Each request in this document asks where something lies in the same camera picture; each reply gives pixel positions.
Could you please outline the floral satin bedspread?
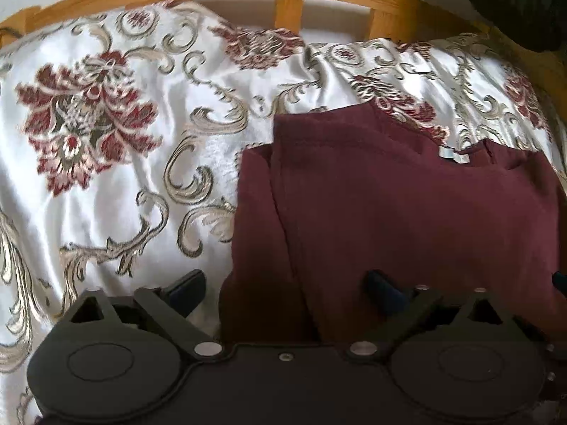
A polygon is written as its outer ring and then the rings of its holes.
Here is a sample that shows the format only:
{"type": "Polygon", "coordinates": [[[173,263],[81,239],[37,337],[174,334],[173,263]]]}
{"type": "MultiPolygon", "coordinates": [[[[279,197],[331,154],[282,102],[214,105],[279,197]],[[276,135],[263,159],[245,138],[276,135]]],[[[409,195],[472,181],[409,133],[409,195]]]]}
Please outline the floral satin bedspread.
{"type": "Polygon", "coordinates": [[[488,138],[566,173],[566,130],[477,35],[308,43],[195,3],[52,25],[1,52],[1,420],[32,424],[31,354],[86,289],[128,295],[199,269],[215,334],[241,153],[276,115],[370,99],[463,149],[488,138]]]}

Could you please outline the maroon long-sleeve shirt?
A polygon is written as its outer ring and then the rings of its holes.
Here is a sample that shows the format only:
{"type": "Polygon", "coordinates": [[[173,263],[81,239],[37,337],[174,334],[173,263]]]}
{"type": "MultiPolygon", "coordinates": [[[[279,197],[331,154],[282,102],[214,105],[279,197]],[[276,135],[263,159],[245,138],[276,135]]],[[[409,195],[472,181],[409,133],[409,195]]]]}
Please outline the maroon long-sleeve shirt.
{"type": "Polygon", "coordinates": [[[279,116],[241,157],[221,335],[360,340],[392,310],[363,295],[379,271],[403,289],[484,288],[556,336],[565,270],[566,196],[545,154],[488,139],[454,153],[372,102],[279,116]]]}

